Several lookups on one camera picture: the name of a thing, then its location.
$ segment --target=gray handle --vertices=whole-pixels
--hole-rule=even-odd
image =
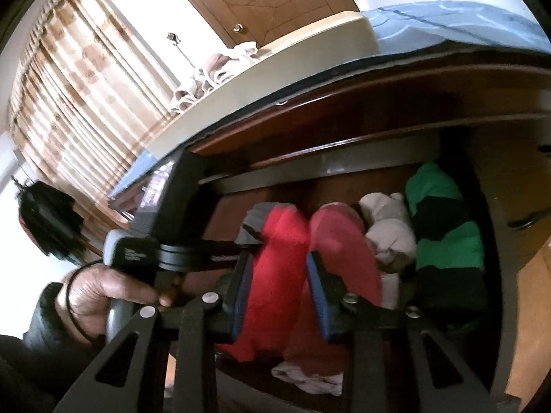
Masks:
[[[106,339],[109,343],[134,315],[137,304],[124,299],[112,299],[107,315]]]

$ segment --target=curtain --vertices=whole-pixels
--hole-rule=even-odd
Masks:
[[[107,195],[173,118],[176,83],[105,0],[50,6],[21,58],[10,132],[39,178],[73,196],[84,228],[103,239],[126,222]]]

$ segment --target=clothing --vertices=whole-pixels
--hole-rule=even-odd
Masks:
[[[263,211],[265,205],[253,208]],[[299,314],[306,281],[308,223],[294,205],[276,205],[266,216],[243,330],[232,345],[219,345],[239,362],[281,356]]]
[[[339,275],[348,291],[381,306],[382,290],[375,255],[364,238],[360,216],[344,204],[329,204],[310,219],[310,251],[319,252],[325,269]],[[330,376],[344,370],[344,345],[323,340],[308,283],[302,289],[300,313],[283,352],[286,362],[299,366],[306,376]]]
[[[436,163],[425,163],[406,194],[418,238],[412,303],[448,325],[480,318],[488,306],[484,244],[459,188]]]
[[[44,254],[67,259],[83,249],[83,218],[73,211],[71,196],[38,181],[21,190],[18,198],[21,226]]]
[[[61,290],[49,284],[23,340],[0,336],[0,411],[49,413],[97,354],[65,331],[54,307]]]
[[[468,220],[469,210],[463,200],[429,195],[418,202],[412,224],[419,238],[441,241]]]
[[[442,172],[440,167],[432,162],[422,165],[408,180],[406,195],[412,216],[417,214],[417,204],[427,196],[463,199],[454,179]]]
[[[441,241],[421,239],[417,244],[417,270],[432,265],[437,269],[484,269],[484,245],[478,225],[465,222]]]
[[[307,376],[299,366],[289,362],[281,362],[275,368],[272,368],[272,376],[283,382],[293,383],[303,392],[310,394],[329,393],[333,396],[340,396],[343,392],[343,373]]]
[[[415,234],[403,198],[400,193],[372,193],[359,201],[370,224],[365,237],[377,247],[379,268],[389,273],[401,272],[415,259]]]
[[[203,66],[195,68],[194,74],[176,89],[170,108],[183,113],[220,85],[260,62],[257,53],[256,42],[244,42],[212,54]]]

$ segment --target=finger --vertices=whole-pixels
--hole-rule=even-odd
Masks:
[[[109,298],[146,305],[154,303],[158,297],[151,286],[114,269],[105,269],[99,277],[99,283],[103,295]]]
[[[159,303],[164,307],[171,307],[178,296],[178,288],[170,287],[159,296]]]

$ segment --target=metal rivet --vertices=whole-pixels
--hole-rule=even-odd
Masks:
[[[347,292],[346,295],[343,296],[343,302],[345,302],[347,305],[356,304],[358,299],[359,296],[354,292]]]
[[[406,307],[406,315],[410,318],[419,318],[421,316],[421,311],[418,307],[408,306]]]
[[[139,315],[142,318],[151,318],[153,315],[155,315],[156,311],[157,309],[155,309],[153,306],[145,306],[139,310]]]
[[[220,297],[216,292],[207,292],[203,295],[203,301],[209,304],[216,303],[218,301],[218,298]]]

